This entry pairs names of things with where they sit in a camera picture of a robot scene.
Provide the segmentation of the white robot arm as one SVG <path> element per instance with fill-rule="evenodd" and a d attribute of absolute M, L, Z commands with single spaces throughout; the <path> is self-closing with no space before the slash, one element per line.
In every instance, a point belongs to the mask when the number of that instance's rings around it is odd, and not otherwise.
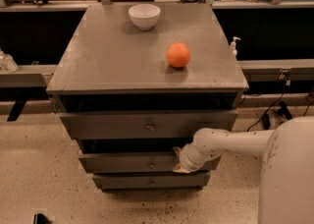
<path fill-rule="evenodd" d="M 314 117 L 297 117 L 275 130 L 230 133 L 202 128 L 175 149 L 177 173 L 199 170 L 225 152 L 262 158 L 258 224 L 314 224 Z"/>

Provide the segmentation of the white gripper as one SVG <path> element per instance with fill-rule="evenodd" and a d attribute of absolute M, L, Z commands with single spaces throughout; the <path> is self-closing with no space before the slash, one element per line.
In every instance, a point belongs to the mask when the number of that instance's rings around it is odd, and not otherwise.
<path fill-rule="evenodd" d="M 209 149 L 206 145 L 186 144 L 183 149 L 173 147 L 173 152 L 180 157 L 180 164 L 173 168 L 174 173 L 189 174 L 199 170 L 208 160 Z"/>

